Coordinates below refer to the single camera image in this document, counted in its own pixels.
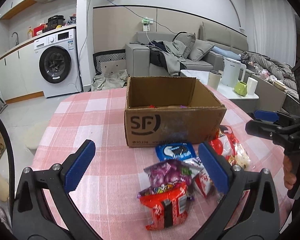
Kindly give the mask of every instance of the barcode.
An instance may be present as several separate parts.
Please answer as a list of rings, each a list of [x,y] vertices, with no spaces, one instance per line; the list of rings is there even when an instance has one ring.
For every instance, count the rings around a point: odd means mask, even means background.
[[[186,210],[187,195],[179,197],[179,214],[182,214]]]

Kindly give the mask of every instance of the gray pillow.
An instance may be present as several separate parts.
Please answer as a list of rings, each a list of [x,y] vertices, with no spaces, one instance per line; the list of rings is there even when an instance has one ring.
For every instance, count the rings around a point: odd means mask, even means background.
[[[213,47],[214,44],[212,43],[202,40],[196,40],[188,58],[192,61],[199,61],[205,55],[207,55],[209,51],[213,49]]]
[[[189,56],[189,53],[191,49],[194,46],[195,43],[195,33],[179,33],[176,37],[175,40],[181,41],[185,46],[186,49],[182,55],[183,58],[187,58]]]

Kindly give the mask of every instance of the curtain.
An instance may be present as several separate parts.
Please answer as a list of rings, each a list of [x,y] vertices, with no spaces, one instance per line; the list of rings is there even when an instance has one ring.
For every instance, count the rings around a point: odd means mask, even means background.
[[[297,30],[294,11],[286,0],[245,0],[246,35],[254,51],[294,67]]]

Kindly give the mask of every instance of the bolt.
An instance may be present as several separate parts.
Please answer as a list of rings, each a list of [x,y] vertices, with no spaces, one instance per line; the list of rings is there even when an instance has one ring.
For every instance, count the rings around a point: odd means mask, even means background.
[[[23,169],[23,172],[24,172],[24,173],[29,173],[29,172],[30,172],[30,170],[31,170],[31,168],[30,168],[30,167],[25,167],[25,168]]]
[[[241,166],[240,165],[237,165],[237,164],[233,165],[232,168],[233,168],[234,171],[241,171]]]
[[[60,168],[61,168],[61,165],[60,165],[59,163],[54,164],[54,165],[52,166],[52,170],[54,170],[54,171],[58,171]]]
[[[269,174],[269,173],[270,173],[270,170],[269,170],[268,168],[264,168],[264,169],[263,169],[263,173],[264,173],[264,174]]]

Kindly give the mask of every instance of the human hand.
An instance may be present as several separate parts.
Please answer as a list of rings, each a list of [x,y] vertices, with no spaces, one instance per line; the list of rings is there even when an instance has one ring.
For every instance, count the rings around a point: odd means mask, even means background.
[[[288,156],[284,156],[283,158],[283,172],[284,172],[284,186],[288,189],[291,190],[293,188],[293,185],[297,181],[297,177],[291,173],[292,170],[292,162],[289,159]]]

